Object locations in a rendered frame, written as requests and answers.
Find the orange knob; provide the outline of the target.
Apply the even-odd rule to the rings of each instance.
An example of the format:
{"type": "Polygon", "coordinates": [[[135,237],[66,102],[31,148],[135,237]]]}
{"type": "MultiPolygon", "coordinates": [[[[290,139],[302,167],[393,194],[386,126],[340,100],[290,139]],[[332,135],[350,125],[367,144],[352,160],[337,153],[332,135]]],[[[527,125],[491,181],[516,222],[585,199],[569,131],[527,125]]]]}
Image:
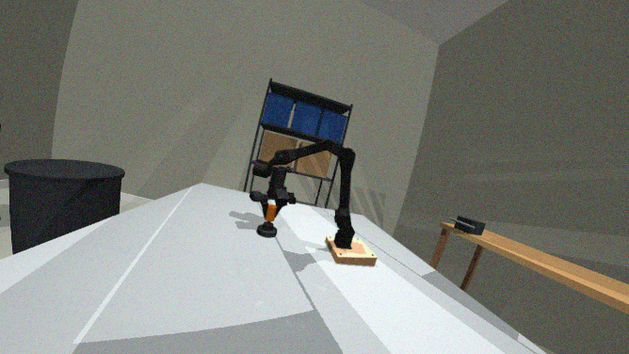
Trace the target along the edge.
{"type": "Polygon", "coordinates": [[[277,208],[278,207],[275,206],[275,205],[268,205],[267,206],[266,217],[265,217],[266,221],[274,221],[277,208]]]}

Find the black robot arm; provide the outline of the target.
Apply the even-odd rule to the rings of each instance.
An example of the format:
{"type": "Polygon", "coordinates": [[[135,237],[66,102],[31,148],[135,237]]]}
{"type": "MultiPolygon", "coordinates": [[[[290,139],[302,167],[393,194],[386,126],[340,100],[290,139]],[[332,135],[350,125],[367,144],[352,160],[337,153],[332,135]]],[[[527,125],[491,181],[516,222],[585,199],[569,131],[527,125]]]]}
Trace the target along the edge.
{"type": "MultiPolygon", "coordinates": [[[[351,249],[353,235],[356,233],[351,225],[349,213],[351,171],[355,163],[355,153],[351,148],[345,148],[330,139],[325,139],[296,149],[278,150],[269,162],[256,159],[252,172],[253,175],[263,178],[268,178],[272,174],[273,182],[284,183],[286,172],[290,173],[292,170],[289,167],[274,168],[272,166],[286,165],[300,157],[323,151],[329,151],[338,156],[341,168],[340,205],[338,210],[335,209],[334,217],[339,230],[333,242],[336,248],[351,249]]],[[[278,185],[274,186],[271,197],[275,199],[276,204],[286,205],[293,201],[294,193],[286,192],[286,188],[286,186],[283,188],[279,188],[278,185]]]]}

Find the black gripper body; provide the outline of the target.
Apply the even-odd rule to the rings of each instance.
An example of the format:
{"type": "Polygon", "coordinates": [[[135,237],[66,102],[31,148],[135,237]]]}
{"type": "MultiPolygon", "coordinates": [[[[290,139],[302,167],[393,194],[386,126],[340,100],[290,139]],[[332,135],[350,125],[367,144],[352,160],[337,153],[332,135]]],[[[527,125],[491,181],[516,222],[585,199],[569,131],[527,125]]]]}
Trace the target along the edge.
{"type": "MultiPolygon", "coordinates": [[[[275,185],[278,185],[278,186],[279,186],[279,188],[283,188],[283,187],[284,187],[284,185],[283,185],[283,184],[284,184],[284,183],[277,183],[277,182],[273,182],[273,181],[271,180],[271,181],[269,182],[269,190],[267,191],[267,195],[263,195],[261,192],[258,192],[258,191],[251,191],[251,193],[250,193],[250,198],[251,198],[253,201],[261,201],[261,202],[266,202],[266,203],[268,202],[268,200],[275,201],[275,199],[271,197],[271,196],[272,196],[272,191],[273,191],[273,188],[274,188],[274,186],[275,186],[275,185]]],[[[289,204],[296,204],[296,201],[297,201],[297,200],[296,200],[296,198],[294,197],[293,201],[288,202],[288,203],[289,203],[289,204]]]]}

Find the dark grey round pedestal with shaft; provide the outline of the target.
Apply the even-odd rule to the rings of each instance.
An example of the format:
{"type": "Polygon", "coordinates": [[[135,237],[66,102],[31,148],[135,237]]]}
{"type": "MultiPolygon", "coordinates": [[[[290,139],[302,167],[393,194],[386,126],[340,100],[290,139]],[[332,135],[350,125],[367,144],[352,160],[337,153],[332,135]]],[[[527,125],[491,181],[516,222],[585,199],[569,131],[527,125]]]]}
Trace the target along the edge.
{"type": "Polygon", "coordinates": [[[256,233],[265,238],[272,238],[276,236],[277,229],[273,227],[273,223],[271,221],[264,222],[263,224],[258,225],[256,233]]]}

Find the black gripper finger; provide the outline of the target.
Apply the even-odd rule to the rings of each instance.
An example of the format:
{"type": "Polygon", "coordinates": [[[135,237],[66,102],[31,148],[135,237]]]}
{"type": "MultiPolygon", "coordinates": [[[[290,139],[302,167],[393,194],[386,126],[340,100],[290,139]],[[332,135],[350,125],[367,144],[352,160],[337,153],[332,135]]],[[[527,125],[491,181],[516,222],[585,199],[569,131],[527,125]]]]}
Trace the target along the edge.
{"type": "Polygon", "coordinates": [[[262,205],[263,215],[264,215],[264,217],[266,217],[266,210],[267,210],[267,206],[269,205],[269,203],[261,202],[261,201],[260,201],[260,203],[262,205]]]}
{"type": "Polygon", "coordinates": [[[277,211],[276,211],[276,215],[275,215],[275,217],[279,214],[279,212],[281,211],[281,209],[282,209],[284,206],[287,206],[287,204],[286,204],[286,205],[278,205],[278,204],[276,204],[276,206],[277,206],[278,208],[277,208],[277,211]]]}

